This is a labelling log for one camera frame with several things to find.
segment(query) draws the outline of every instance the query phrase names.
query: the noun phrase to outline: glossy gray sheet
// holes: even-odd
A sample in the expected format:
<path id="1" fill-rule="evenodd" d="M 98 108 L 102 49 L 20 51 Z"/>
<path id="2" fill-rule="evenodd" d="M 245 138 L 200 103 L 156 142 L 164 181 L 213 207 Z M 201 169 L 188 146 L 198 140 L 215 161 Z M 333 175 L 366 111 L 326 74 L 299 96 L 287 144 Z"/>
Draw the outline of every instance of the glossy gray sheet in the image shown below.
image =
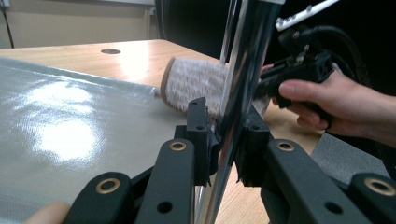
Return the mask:
<path id="1" fill-rule="evenodd" d="M 152 166 L 185 117 L 156 88 L 0 58 L 0 223 Z"/>

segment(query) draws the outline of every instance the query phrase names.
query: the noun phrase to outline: finger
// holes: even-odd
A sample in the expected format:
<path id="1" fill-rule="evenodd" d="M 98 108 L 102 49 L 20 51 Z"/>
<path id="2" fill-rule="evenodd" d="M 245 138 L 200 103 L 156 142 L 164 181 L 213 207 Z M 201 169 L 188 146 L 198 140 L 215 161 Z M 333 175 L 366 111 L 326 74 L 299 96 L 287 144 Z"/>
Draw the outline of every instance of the finger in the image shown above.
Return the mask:
<path id="1" fill-rule="evenodd" d="M 67 203 L 50 203 L 29 217 L 25 224 L 60 224 L 64 222 L 64 218 L 70 210 Z"/>
<path id="2" fill-rule="evenodd" d="M 322 119 L 319 123 L 313 124 L 310 120 L 306 120 L 302 117 L 297 118 L 297 123 L 310 130 L 327 130 L 329 127 L 329 122 Z"/>
<path id="3" fill-rule="evenodd" d="M 316 126 L 320 123 L 320 115 L 302 104 L 293 102 L 293 105 L 287 107 L 287 109 L 309 122 L 311 126 Z"/>
<path id="4" fill-rule="evenodd" d="M 281 96 L 292 101 L 323 102 L 328 98 L 326 89 L 318 83 L 302 80 L 286 80 L 279 86 Z"/>

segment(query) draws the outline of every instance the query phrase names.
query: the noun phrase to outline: screw hole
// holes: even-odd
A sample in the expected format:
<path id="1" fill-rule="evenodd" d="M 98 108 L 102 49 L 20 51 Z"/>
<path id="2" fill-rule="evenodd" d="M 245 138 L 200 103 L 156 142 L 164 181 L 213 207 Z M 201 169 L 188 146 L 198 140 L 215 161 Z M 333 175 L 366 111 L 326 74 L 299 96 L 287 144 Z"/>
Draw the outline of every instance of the screw hole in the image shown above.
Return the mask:
<path id="1" fill-rule="evenodd" d="M 343 209 L 336 203 L 325 203 L 324 206 L 332 213 L 342 214 Z"/>
<path id="2" fill-rule="evenodd" d="M 187 145 L 183 142 L 173 142 L 169 145 L 169 147 L 174 151 L 181 151 L 184 150 Z"/>
<path id="3" fill-rule="evenodd" d="M 163 202 L 163 203 L 159 203 L 158 204 L 158 206 L 157 206 L 157 210 L 160 212 L 160 213 L 163 213 L 163 214 L 165 214 L 165 213 L 169 213 L 170 211 L 172 211 L 172 204 L 171 203 L 169 203 L 169 202 Z"/>
<path id="4" fill-rule="evenodd" d="M 289 143 L 285 142 L 280 142 L 276 144 L 277 148 L 284 150 L 284 151 L 293 151 L 294 150 L 294 145 L 291 145 Z"/>

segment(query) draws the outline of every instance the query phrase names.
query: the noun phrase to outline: table surface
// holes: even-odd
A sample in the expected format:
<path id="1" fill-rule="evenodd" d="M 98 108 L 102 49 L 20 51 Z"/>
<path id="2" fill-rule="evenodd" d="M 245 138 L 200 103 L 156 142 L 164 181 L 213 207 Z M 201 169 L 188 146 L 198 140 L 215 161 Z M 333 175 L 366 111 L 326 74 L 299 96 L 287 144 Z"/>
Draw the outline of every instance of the table surface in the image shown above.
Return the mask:
<path id="1" fill-rule="evenodd" d="M 160 87 L 172 57 L 218 60 L 165 40 L 87 44 L 26 49 L 0 49 L 0 57 L 38 63 L 100 77 Z M 270 104 L 264 119 L 275 138 L 287 138 L 311 153 L 321 134 L 296 124 L 296 116 Z M 267 223 L 260 189 L 236 183 L 233 167 L 216 223 Z"/>

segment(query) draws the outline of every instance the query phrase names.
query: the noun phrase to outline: brass insert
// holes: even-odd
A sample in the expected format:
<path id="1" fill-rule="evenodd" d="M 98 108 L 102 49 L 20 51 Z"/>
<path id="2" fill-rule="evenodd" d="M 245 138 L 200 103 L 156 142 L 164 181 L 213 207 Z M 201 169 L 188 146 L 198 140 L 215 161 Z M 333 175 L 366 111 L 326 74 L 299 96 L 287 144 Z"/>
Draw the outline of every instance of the brass insert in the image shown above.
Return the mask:
<path id="1" fill-rule="evenodd" d="M 284 150 L 284 151 L 293 151 L 294 145 L 287 143 L 287 142 L 278 142 L 276 144 L 277 148 Z"/>
<path id="2" fill-rule="evenodd" d="M 396 195 L 396 189 L 385 181 L 374 178 L 365 178 L 364 184 L 367 186 L 367 188 L 379 194 L 386 196 Z"/>
<path id="3" fill-rule="evenodd" d="M 181 151 L 186 149 L 187 145 L 183 142 L 173 142 L 169 145 L 169 147 L 174 151 Z"/>
<path id="4" fill-rule="evenodd" d="M 111 182 L 113 186 L 110 188 L 104 188 L 104 184 Z M 96 185 L 96 192 L 100 194 L 108 194 L 116 190 L 120 186 L 120 181 L 117 178 L 108 178 L 102 180 L 98 185 Z"/>

